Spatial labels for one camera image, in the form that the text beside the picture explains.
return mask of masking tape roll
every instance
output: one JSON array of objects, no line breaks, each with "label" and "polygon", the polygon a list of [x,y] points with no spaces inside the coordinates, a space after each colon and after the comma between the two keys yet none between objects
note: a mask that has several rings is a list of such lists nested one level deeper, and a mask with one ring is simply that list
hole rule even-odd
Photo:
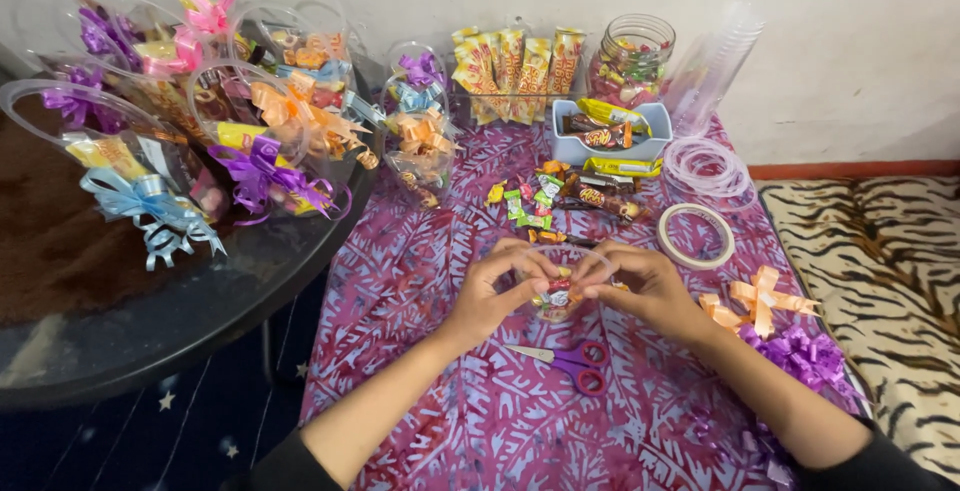
[{"label": "masking tape roll", "polygon": [[[709,223],[711,227],[714,227],[723,240],[723,250],[720,251],[719,256],[711,260],[701,260],[700,258],[683,254],[677,249],[677,246],[673,245],[673,242],[670,241],[669,234],[667,234],[667,223],[669,223],[671,217],[680,214],[696,215]],[[659,223],[656,226],[656,241],[659,242],[660,249],[663,250],[663,253],[673,260],[674,263],[686,266],[691,270],[713,270],[714,268],[722,266],[726,261],[730,260],[736,247],[734,245],[734,232],[730,230],[730,225],[728,225],[722,217],[712,209],[703,207],[699,203],[689,202],[671,205],[663,215],[660,216]]]}]

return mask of orange wall trim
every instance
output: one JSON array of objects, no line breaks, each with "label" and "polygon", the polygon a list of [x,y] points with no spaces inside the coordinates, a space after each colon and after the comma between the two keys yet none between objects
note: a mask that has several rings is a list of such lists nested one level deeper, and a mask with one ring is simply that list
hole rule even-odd
[{"label": "orange wall trim", "polygon": [[864,161],[849,163],[751,165],[754,180],[817,180],[820,178],[874,178],[877,176],[960,176],[960,159]]}]

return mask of jar of candy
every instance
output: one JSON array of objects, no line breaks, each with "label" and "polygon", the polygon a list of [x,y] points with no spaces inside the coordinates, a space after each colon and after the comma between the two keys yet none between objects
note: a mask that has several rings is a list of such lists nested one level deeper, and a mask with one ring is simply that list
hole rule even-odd
[{"label": "jar of candy", "polygon": [[613,19],[590,60],[589,96],[624,109],[657,101],[676,40],[673,27],[649,14]]}]

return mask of tiger print blanket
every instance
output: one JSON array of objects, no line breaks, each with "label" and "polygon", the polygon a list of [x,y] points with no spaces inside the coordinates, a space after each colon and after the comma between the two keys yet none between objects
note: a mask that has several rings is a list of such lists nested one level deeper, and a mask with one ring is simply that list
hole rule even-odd
[{"label": "tiger print blanket", "polygon": [[882,430],[960,484],[960,178],[757,186]]}]

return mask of purple scissors handle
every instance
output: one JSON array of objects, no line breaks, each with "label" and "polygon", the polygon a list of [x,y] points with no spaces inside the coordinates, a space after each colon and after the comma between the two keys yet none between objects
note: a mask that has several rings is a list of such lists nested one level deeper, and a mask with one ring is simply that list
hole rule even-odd
[{"label": "purple scissors handle", "polygon": [[596,341],[583,341],[574,350],[553,350],[551,365],[570,375],[573,386],[585,396],[599,397],[607,391],[607,381],[598,371],[610,361],[610,354]]}]

